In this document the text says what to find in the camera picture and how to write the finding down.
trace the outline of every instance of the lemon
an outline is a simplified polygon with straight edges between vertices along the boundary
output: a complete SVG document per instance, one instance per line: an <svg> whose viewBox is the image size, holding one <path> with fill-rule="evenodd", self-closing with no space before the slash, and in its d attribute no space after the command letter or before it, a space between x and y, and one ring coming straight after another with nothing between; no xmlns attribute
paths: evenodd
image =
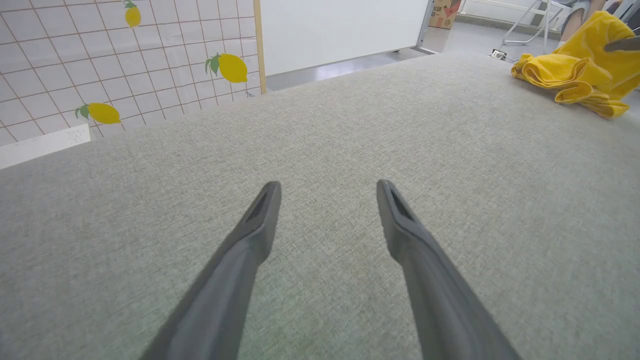
<svg viewBox="0 0 640 360"><path fill-rule="evenodd" d="M96 121L103 124L117 124L120 122L120 114L113 106L108 104L101 104L99 102L92 102L87 105L84 104L76 109L76 117L78 113L89 120L89 115Z"/></svg>
<svg viewBox="0 0 640 360"><path fill-rule="evenodd" d="M218 67L220 68L220 74L229 80L229 82L246 82L246 64L236 55L216 54L216 56L211 59L207 59L204 64L205 72L211 69L216 75L218 75Z"/></svg>
<svg viewBox="0 0 640 360"><path fill-rule="evenodd" d="M124 7L127 9L127 12L124 13L124 19L129 24L129 27L133 28L140 25L140 9L131 0L124 0L123 2L125 3Z"/></svg>

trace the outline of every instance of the folded yellow fabric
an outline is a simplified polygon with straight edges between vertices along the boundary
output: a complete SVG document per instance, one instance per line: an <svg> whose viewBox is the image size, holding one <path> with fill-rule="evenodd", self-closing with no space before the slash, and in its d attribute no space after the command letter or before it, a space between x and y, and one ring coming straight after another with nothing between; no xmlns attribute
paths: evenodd
<svg viewBox="0 0 640 360"><path fill-rule="evenodd" d="M595 12L573 36L551 54L523 54L514 77L557 91L556 102L580 103L607 119L629 107L620 99L640 85L640 51L604 51L604 45L635 36L608 12Z"/></svg>

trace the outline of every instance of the white folding chair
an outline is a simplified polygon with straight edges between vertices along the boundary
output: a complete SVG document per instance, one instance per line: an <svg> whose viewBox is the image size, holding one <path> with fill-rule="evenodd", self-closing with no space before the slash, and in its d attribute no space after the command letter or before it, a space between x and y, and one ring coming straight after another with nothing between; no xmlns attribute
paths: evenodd
<svg viewBox="0 0 640 360"><path fill-rule="evenodd" d="M537 4L541 4L541 3L546 3L547 4L547 9L545 11L542 10L533 10L533 7L536 6ZM558 8L558 11L554 14L554 16L549 19L549 15L550 15L550 9L551 6L555 6L556 8ZM553 20L555 20L557 18L558 15L560 15L560 13L563 10L569 10L569 13L571 13L571 8L569 6L566 5L562 5L560 3L557 3L553 0L534 0L533 3L531 3L531 5L529 6L529 8L527 9L527 11L522 14L522 17L520 18L520 20L516 21L515 24L513 24L513 26L511 27L511 29L509 29L509 31L507 31L506 34L504 34L504 37L502 38L502 45L511 45L511 44L518 44L518 45L524 45L524 44L528 44L531 40L535 39L541 31L545 32L545 44L544 44L544 53L547 53L547 37L548 37L548 33L549 33L549 23L552 22ZM538 30L538 32L533 35L533 37L531 37L528 40L507 40L507 37L509 36L509 34L511 34L511 32L513 32L513 30L516 28L516 26L518 26L520 24L520 22L522 22L522 19L524 19L525 16L527 16L528 13L537 13L540 15L543 15L545 17L545 23L542 27L540 27L540 30Z"/></svg>

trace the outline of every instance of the cloth fold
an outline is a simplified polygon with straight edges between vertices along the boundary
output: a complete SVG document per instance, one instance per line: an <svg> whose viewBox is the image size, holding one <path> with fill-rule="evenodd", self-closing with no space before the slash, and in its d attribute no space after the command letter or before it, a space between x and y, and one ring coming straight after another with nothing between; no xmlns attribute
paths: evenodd
<svg viewBox="0 0 640 360"><path fill-rule="evenodd" d="M604 118L622 115L620 100L640 85L640 51L613 51L604 46L635 36L617 17L595 12L553 53L523 54L511 74L538 87L556 91L556 102L579 103Z"/></svg>

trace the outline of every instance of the wooden trim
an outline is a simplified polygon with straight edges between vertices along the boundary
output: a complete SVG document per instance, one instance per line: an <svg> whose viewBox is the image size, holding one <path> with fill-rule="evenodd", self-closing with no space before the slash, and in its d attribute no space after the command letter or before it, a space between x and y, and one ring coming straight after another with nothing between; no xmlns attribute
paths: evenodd
<svg viewBox="0 0 640 360"><path fill-rule="evenodd" d="M267 93L267 80L264 77L264 48L262 47L262 19L260 17L260 0L253 0L253 14L255 16L255 39L258 43L260 92L264 95Z"/></svg>

